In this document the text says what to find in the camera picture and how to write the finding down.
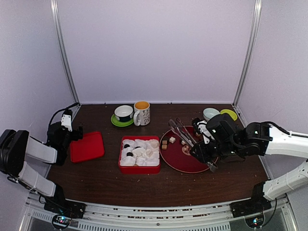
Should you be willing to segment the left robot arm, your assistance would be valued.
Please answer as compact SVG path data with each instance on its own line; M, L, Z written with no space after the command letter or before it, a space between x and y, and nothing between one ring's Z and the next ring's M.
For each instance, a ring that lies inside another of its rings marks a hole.
M62 166L72 141L83 138L83 128L53 123L47 141L41 142L27 130L6 129L0 136L0 170L8 179L43 196L59 214L69 210L62 187L45 177L47 166Z

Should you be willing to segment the red box lid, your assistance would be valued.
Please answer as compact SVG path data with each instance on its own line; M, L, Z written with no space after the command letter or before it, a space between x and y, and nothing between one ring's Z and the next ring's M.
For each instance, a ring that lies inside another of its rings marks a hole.
M105 153L101 132L85 133L83 138L70 143L70 160L80 163L103 157Z

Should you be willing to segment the metal tongs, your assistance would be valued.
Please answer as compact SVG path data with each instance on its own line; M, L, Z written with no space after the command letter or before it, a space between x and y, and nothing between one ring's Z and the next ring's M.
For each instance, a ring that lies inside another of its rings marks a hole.
M186 145L189 146L189 148L191 149L196 143L201 142L203 140L203 136L197 132L197 134L201 135L201 140L197 141L191 134L190 132L186 129L186 126L183 124L183 122L181 121L180 118L176 117L175 120L170 119L168 122L168 125L170 127L170 129L173 131L173 133L175 133L177 136L180 137L181 140L183 140ZM207 145L207 151L208 153L212 156L212 161L208 162L206 165L209 167L209 170L212 172L215 172L218 169L218 166L216 164L216 161L218 159L218 157L216 156L215 153L211 153L212 149L214 149L214 152L216 151L216 147L215 147L215 140L212 137L212 140L206 144Z

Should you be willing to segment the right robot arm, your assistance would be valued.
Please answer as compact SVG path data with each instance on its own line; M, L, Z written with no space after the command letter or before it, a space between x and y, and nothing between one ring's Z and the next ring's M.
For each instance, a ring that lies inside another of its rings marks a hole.
M308 157L308 136L287 131L274 122L252 122L239 129L228 114L216 115L208 121L195 118L192 121L195 131L204 140L192 146L190 154L199 162L206 164L214 172L217 169L214 159L237 155L247 156L287 155ZM268 209L271 202L289 191L308 182L308 162L284 175L261 182L254 186L250 199L232 203L233 210L248 209L257 212Z

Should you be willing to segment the white heart chocolate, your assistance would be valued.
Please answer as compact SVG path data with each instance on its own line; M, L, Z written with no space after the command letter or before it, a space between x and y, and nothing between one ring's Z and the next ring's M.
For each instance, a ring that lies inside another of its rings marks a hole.
M151 149L147 149L147 150L145 151L145 155L146 155L147 157L151 157L151 156L153 155L153 151L152 151Z

